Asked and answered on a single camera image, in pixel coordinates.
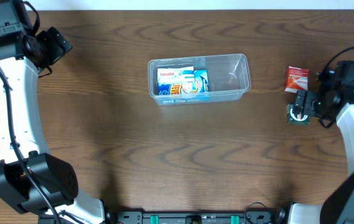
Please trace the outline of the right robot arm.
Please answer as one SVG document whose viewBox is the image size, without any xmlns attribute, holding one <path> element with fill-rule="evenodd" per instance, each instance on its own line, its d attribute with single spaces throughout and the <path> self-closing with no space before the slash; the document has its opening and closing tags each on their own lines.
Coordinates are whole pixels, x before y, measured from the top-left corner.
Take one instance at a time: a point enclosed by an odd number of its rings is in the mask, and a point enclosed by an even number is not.
<svg viewBox="0 0 354 224">
<path fill-rule="evenodd" d="M 328 120 L 339 128 L 347 157 L 348 177 L 321 205 L 294 203 L 287 223 L 354 223 L 354 86 L 340 86 L 318 93 L 300 90 L 291 114 Z"/>
</svg>

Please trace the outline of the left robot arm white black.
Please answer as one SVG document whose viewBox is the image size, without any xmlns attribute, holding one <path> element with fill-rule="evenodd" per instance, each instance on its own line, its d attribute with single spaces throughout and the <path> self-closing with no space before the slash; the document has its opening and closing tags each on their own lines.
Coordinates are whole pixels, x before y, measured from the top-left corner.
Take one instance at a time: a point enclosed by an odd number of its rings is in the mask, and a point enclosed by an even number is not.
<svg viewBox="0 0 354 224">
<path fill-rule="evenodd" d="M 79 188 L 73 167 L 51 154 L 42 130 L 37 83 L 71 49 L 54 27 L 0 27 L 0 198 L 39 222 L 108 223 L 102 200 Z"/>
</svg>

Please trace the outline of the blue Kool Fever box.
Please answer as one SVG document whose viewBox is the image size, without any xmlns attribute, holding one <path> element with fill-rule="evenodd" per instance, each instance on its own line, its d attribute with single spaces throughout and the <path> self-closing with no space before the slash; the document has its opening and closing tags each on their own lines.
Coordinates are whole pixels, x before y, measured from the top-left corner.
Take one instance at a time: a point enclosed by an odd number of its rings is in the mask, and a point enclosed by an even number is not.
<svg viewBox="0 0 354 224">
<path fill-rule="evenodd" d="M 206 70 L 194 70 L 194 77 L 184 82 L 173 84 L 158 84 L 158 95 L 190 95 L 210 91 Z"/>
</svg>

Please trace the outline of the clear plastic container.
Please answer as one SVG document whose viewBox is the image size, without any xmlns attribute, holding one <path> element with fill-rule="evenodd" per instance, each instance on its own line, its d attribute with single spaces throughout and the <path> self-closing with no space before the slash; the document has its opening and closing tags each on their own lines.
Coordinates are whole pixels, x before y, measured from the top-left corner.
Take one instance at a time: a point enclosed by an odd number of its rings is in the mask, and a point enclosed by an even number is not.
<svg viewBox="0 0 354 224">
<path fill-rule="evenodd" d="M 251 89 L 244 54 L 155 59 L 147 74 L 149 95 L 161 106 L 235 101 Z"/>
</svg>

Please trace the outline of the white blue Panadol box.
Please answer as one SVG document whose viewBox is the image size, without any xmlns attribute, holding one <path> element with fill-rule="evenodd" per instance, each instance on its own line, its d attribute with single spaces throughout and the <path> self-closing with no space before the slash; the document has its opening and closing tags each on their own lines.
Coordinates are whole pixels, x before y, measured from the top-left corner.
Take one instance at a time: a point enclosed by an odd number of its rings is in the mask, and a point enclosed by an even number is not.
<svg viewBox="0 0 354 224">
<path fill-rule="evenodd" d="M 157 82 L 158 84 L 173 84 L 184 82 L 186 79 L 194 77 L 193 66 L 181 68 L 158 68 Z"/>
</svg>

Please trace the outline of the green round-logo box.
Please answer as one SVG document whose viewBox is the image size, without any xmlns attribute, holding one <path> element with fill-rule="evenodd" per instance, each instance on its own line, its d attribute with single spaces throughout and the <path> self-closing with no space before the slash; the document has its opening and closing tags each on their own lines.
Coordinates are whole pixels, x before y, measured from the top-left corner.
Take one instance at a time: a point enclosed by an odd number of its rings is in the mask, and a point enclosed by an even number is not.
<svg viewBox="0 0 354 224">
<path fill-rule="evenodd" d="M 293 112 L 293 105 L 287 105 L 287 123 L 296 125 L 308 125 L 310 118 L 307 115 L 295 114 Z"/>
</svg>

